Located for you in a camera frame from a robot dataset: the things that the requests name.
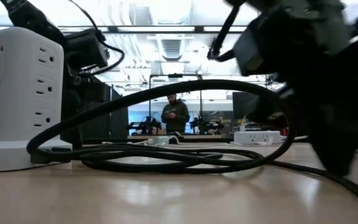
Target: metal frame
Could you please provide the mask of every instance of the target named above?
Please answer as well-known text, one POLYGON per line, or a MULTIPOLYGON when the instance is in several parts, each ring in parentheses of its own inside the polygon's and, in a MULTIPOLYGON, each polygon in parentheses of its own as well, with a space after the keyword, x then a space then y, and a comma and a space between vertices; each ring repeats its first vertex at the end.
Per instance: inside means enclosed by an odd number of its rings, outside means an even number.
MULTIPOLYGON (((0 26, 0 29, 12 27, 0 26)), ((79 32, 92 26, 59 26, 67 34, 79 32)), ((98 26, 104 34, 217 34, 221 26, 98 26)), ((241 34, 247 26, 232 26, 229 34, 241 34)))

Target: computer monitor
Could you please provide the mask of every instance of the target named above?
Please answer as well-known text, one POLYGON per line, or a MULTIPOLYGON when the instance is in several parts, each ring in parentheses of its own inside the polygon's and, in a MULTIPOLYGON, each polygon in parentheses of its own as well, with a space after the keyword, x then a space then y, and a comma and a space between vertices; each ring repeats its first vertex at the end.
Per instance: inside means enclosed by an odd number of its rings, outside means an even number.
POLYGON ((259 96, 247 92, 233 92, 233 118, 242 119, 255 110, 259 96))

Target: wall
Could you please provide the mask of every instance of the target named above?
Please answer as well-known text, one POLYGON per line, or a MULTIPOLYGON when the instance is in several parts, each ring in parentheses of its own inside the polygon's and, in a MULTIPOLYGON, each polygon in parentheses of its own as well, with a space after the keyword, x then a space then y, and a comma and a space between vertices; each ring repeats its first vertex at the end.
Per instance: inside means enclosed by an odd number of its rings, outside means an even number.
MULTIPOLYGON (((162 111, 167 101, 152 102, 151 111, 162 111)), ((199 111, 199 101, 185 101, 189 111, 199 111)), ((149 111, 149 102, 140 103, 138 105, 130 106, 128 109, 131 111, 149 111)), ((231 100, 224 101, 204 101, 203 111, 233 111, 231 100)))
MULTIPOLYGON (((160 121, 161 112, 163 107, 168 103, 168 101, 158 101, 152 102, 151 112, 154 114, 154 118, 160 121)), ((200 111, 200 102, 199 101, 185 101, 189 115, 190 121, 193 121, 194 117, 198 116, 200 111)), ((205 101, 203 103, 203 111, 232 111, 232 101, 205 101)), ((141 103, 129 107, 128 109, 128 120, 129 122, 139 122, 145 119, 149 115, 149 102, 141 103)), ((186 124, 186 132, 192 133, 193 130, 190 128, 190 124, 186 124)))

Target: black equipment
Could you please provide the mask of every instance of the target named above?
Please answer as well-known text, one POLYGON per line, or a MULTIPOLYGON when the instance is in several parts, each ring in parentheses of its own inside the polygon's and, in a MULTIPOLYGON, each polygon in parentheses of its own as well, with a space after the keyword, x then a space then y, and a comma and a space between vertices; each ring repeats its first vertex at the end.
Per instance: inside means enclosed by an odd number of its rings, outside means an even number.
MULTIPOLYGON (((122 98, 114 88, 111 90, 111 100, 118 100, 122 98)), ((128 107, 121 108, 119 110, 113 111, 111 115, 111 124, 110 124, 110 138, 113 139, 126 139, 128 138, 129 131, 127 125, 129 122, 128 118, 128 107)))
MULTIPOLYGON (((309 135, 308 118, 305 116, 305 112, 302 111, 302 104, 297 99, 293 90, 288 85, 285 85, 277 90, 274 90, 274 92, 280 96, 281 99, 291 105, 291 108, 294 111, 294 117, 298 120, 296 135, 309 135)), ((247 115, 248 120, 262 124, 269 124, 275 128, 288 127, 283 112, 280 111, 272 102, 257 97, 248 103, 247 106, 252 108, 252 111, 247 115)))
POLYGON ((208 58, 235 57, 243 76, 277 73, 300 103, 295 110, 306 117, 309 140, 325 168, 347 175, 358 148, 358 40, 351 42, 358 35, 358 20, 345 24, 339 0, 248 1, 261 15, 232 50, 219 56, 247 1, 227 2, 233 10, 208 58), (333 83, 338 82, 340 88, 335 88, 333 83))
POLYGON ((202 116, 199 118, 194 118, 193 121, 190 121, 190 128, 193 129, 193 133, 196 133, 195 128, 198 127, 200 131, 199 134, 209 134, 209 130, 217 130, 216 134, 219 134, 224 125, 220 121, 205 121, 202 116))
POLYGON ((156 128, 157 130, 156 134, 158 134, 158 131, 161 130, 161 127, 162 125, 160 121, 157 121, 155 118, 148 116, 146 117, 146 121, 129 123, 127 129, 128 130, 135 129, 136 131, 141 130, 142 135, 152 135, 153 128, 156 128))
POLYGON ((258 98, 258 96, 247 92, 233 92, 233 118, 243 119, 245 115, 253 112, 255 110, 254 101, 258 98))

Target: robotic arm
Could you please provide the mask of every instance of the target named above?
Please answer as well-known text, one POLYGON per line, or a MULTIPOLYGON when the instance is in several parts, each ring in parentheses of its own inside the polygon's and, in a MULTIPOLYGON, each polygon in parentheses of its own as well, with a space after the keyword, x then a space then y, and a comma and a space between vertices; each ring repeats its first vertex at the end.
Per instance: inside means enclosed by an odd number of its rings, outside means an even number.
POLYGON ((349 26, 339 0, 226 0, 233 10, 208 58, 236 58, 243 76, 277 73, 301 102, 309 137, 325 168, 347 175, 358 148, 358 20, 349 26), (260 10, 234 48, 219 49, 245 2, 260 10))

